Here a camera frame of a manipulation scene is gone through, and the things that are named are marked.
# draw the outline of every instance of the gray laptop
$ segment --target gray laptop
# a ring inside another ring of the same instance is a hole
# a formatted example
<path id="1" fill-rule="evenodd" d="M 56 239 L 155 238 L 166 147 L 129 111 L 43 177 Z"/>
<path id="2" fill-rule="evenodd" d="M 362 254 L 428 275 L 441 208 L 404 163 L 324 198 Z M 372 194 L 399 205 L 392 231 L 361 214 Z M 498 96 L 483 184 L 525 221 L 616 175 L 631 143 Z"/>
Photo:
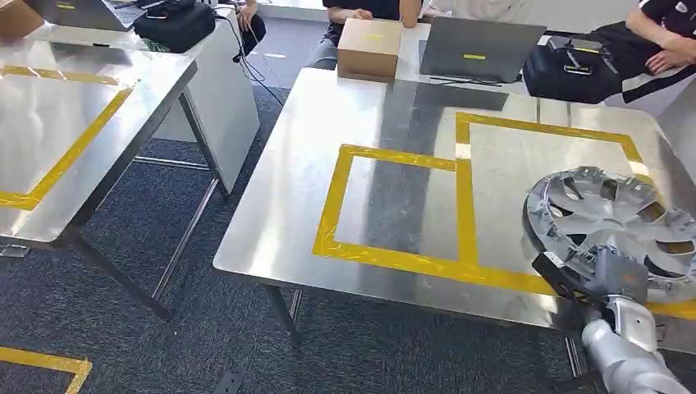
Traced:
<path id="1" fill-rule="evenodd" d="M 545 26 L 435 18 L 420 73 L 515 82 L 545 31 Z"/>
<path id="2" fill-rule="evenodd" d="M 128 31 L 143 10 L 131 6 L 114 9 L 118 2 L 106 0 L 25 0 L 46 21 L 55 25 L 88 29 Z"/>

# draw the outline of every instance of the floor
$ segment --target floor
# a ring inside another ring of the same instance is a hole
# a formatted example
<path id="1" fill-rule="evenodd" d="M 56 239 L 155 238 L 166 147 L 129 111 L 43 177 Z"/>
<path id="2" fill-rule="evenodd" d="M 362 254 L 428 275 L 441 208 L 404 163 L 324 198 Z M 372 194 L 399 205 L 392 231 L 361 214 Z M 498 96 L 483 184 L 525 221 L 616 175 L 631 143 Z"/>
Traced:
<path id="1" fill-rule="evenodd" d="M 532 393 L 570 376 L 558 332 L 323 292 L 304 295 L 304 340 L 290 346 L 263 290 L 211 267 L 279 110 L 254 91 L 262 125 L 241 181 L 229 199 L 213 196 L 164 295 L 178 325 L 160 323 L 72 252 L 33 250 L 0 277 L 0 346 L 89 359 L 80 393 L 208 393 L 230 369 L 244 371 L 245 393 Z M 166 140 L 143 154 L 202 160 L 194 144 Z M 134 163 L 85 236 L 152 289 L 208 182 L 206 172 Z M 1 392 L 63 393 L 70 378 L 0 362 Z"/>
<path id="2" fill-rule="evenodd" d="M 289 89 L 327 29 L 326 22 L 264 18 L 266 37 L 249 55 L 264 84 Z"/>

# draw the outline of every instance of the black bag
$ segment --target black bag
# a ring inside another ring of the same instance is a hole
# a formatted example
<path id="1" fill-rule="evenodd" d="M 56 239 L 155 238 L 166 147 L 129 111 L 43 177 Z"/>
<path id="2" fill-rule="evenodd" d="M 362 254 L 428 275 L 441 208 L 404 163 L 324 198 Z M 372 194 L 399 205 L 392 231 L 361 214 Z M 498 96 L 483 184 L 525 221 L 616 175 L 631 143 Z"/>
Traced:
<path id="1" fill-rule="evenodd" d="M 161 16 L 165 19 L 148 17 L 146 13 L 136 19 L 133 26 L 140 37 L 157 41 L 173 53 L 183 53 L 215 30 L 215 15 L 209 6 L 195 2 L 190 7 Z"/>
<path id="2" fill-rule="evenodd" d="M 565 59 L 539 45 L 522 68 L 529 95 L 545 99 L 597 104 L 621 92 L 621 78 L 603 62 L 589 76 L 564 71 Z"/>

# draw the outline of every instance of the yellow tape square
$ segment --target yellow tape square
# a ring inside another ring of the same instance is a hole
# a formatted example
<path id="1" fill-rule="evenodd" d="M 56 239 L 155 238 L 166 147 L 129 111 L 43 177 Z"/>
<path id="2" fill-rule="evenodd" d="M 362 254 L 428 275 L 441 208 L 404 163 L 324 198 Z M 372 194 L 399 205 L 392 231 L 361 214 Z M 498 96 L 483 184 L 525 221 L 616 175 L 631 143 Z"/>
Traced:
<path id="1" fill-rule="evenodd" d="M 76 72 L 63 72 L 55 70 L 44 70 L 23 66 L 3 66 L 0 68 L 0 76 L 29 76 L 36 78 L 49 78 L 52 80 L 71 80 L 87 84 L 112 85 L 118 86 L 118 80 L 110 76 L 96 76 Z M 118 108 L 128 99 L 133 91 L 132 86 L 124 86 L 114 98 L 107 104 L 104 110 L 92 121 L 87 129 L 73 143 L 73 145 L 58 159 L 46 175 L 28 194 L 17 193 L 9 190 L 0 190 L 0 208 L 18 208 L 31 211 L 41 202 L 41 199 L 58 182 L 61 176 L 70 168 L 72 163 L 87 148 L 90 142 L 97 136 L 109 120 L 116 113 Z"/>
<path id="2" fill-rule="evenodd" d="M 92 363 L 88 360 L 75 360 L 57 355 L 43 355 L 9 347 L 0 347 L 0 361 L 74 373 L 75 377 L 68 385 L 66 394 L 77 394 L 82 384 L 85 383 L 89 371 L 92 370 Z"/>
<path id="3" fill-rule="evenodd" d="M 555 296 L 556 292 L 538 275 L 517 273 L 479 264 L 474 221 L 474 191 L 471 176 L 471 124 L 615 142 L 623 149 L 631 168 L 634 169 L 636 177 L 654 186 L 654 182 L 650 179 L 647 168 L 643 165 L 643 160 L 633 140 L 627 135 L 458 112 L 456 123 L 456 160 L 388 149 L 367 148 L 349 144 L 342 145 L 339 148 L 336 167 L 329 185 L 322 216 L 319 220 L 312 252 L 319 256 L 444 277 L 475 285 L 494 286 L 515 291 Z M 373 158 L 392 163 L 455 172 L 456 239 L 459 259 L 456 261 L 440 259 L 433 256 L 336 241 L 338 219 L 354 157 Z M 660 314 L 696 319 L 696 302 L 694 301 L 670 305 L 650 305 L 650 307 L 653 311 Z"/>

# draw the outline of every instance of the cable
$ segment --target cable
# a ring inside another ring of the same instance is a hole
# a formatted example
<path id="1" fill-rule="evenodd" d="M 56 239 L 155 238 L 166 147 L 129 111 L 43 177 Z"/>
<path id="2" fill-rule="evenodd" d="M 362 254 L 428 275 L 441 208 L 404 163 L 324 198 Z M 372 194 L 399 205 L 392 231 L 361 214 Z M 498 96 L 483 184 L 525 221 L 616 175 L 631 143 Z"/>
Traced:
<path id="1" fill-rule="evenodd" d="M 221 8 L 230 9 L 229 7 L 215 7 L 215 8 L 213 8 L 213 10 L 215 11 L 215 10 L 218 10 L 218 9 L 221 9 Z M 259 70 L 257 70 L 256 67 L 254 67 L 252 64 L 250 64 L 250 63 L 246 60 L 246 53 L 245 53 L 245 51 L 244 51 L 244 45 L 243 45 L 243 43 L 242 43 L 242 41 L 241 41 L 239 35 L 238 35 L 237 32 L 235 31 L 235 26 L 232 24 L 232 21 L 230 21 L 230 19 L 227 18 L 226 16 L 220 16 L 220 15 L 218 15 L 217 13 L 216 13 L 216 15 L 215 15 L 215 19 L 224 19 L 225 21 L 227 21 L 228 24 L 230 24 L 230 28 L 232 29 L 232 33 L 235 35 L 235 39 L 236 39 L 236 41 L 237 41 L 237 45 L 239 46 L 239 49 L 240 49 L 240 53 L 241 53 L 241 56 L 240 56 L 240 63 L 241 63 L 241 65 L 242 65 L 241 70 L 242 70 L 242 73 L 244 73 L 244 76 L 245 76 L 247 79 L 249 79 L 249 80 L 254 80 L 254 81 L 256 81 L 259 85 L 263 86 L 263 88 L 266 89 L 266 90 L 273 96 L 273 98 L 276 99 L 276 101 L 278 101 L 278 104 L 280 104 L 280 106 L 281 106 L 281 108 L 282 108 L 285 104 L 283 104 L 283 102 L 278 98 L 278 96 L 276 96 L 276 95 L 273 93 L 273 91 L 270 90 L 270 89 L 263 83 L 263 82 L 266 80 L 266 79 L 263 77 L 263 74 L 261 74 L 261 72 L 260 72 Z M 249 78 L 249 76 L 246 75 L 245 66 L 246 66 L 247 70 L 249 71 L 249 75 L 251 76 L 251 78 Z M 259 74 L 260 78 L 257 77 L 256 75 L 254 75 L 254 71 L 256 71 L 256 73 Z"/>
<path id="2" fill-rule="evenodd" d="M 259 39 L 256 38 L 256 33 L 254 32 L 254 30 L 253 30 L 253 29 L 250 29 L 250 31 L 251 31 L 251 35 L 254 37 L 254 41 L 256 41 L 256 45 L 258 46 L 259 44 L 261 44 L 261 43 L 259 42 Z M 280 86 L 280 85 L 281 85 L 281 79 L 278 78 L 278 74 L 276 74 L 276 71 L 273 70 L 273 67 L 271 67 L 271 65 L 268 64 L 268 60 L 266 59 L 265 54 L 261 54 L 261 58 L 263 59 L 263 64 L 265 64 L 266 67 L 268 67 L 268 69 L 271 71 L 271 74 L 273 74 L 273 78 L 276 79 L 276 83 L 278 84 L 278 86 Z"/>
<path id="3" fill-rule="evenodd" d="M 490 80 L 478 80 L 475 78 L 468 79 L 468 80 L 456 80 L 454 78 L 442 78 L 440 76 L 431 76 L 430 79 L 431 80 L 444 80 L 445 81 L 439 85 L 472 84 L 472 85 L 493 86 L 496 88 L 502 87 L 502 85 L 498 84 L 497 82 L 493 82 Z"/>

